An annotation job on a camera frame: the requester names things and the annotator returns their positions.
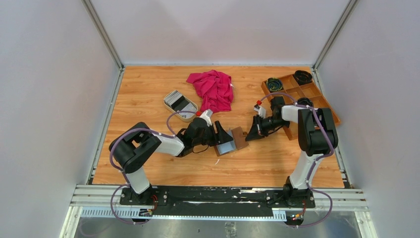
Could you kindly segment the brown leather card holder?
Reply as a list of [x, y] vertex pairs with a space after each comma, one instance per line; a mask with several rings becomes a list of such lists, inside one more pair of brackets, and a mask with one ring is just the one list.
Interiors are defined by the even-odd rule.
[[242, 127], [239, 126], [233, 129], [228, 129], [227, 134], [230, 135], [233, 140], [215, 147], [214, 150], [218, 157], [233, 153], [249, 146], [248, 141], [245, 140], [247, 133], [243, 131]]

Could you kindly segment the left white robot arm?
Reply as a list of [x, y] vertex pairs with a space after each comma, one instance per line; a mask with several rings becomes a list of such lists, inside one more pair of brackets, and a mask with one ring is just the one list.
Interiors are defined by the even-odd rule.
[[109, 160], [123, 174], [133, 199], [145, 205], [150, 202], [152, 192], [144, 164], [154, 153], [184, 157], [193, 153], [198, 145], [216, 147], [233, 140], [220, 122], [210, 119], [194, 118], [175, 135], [162, 134], [139, 122], [110, 144]]

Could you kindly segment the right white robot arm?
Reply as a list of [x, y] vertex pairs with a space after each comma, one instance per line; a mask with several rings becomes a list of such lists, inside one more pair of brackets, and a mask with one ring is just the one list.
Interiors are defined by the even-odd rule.
[[338, 145], [338, 135], [329, 108], [315, 108], [308, 98], [300, 98], [291, 105], [284, 101], [284, 95], [273, 97], [270, 101], [272, 115], [265, 116], [265, 109], [258, 101], [255, 109], [258, 114], [245, 140], [253, 141], [268, 137], [277, 129], [298, 126], [298, 143], [301, 153], [293, 173], [283, 186], [280, 199], [289, 207], [295, 207], [309, 198], [312, 180], [322, 160], [332, 156]]

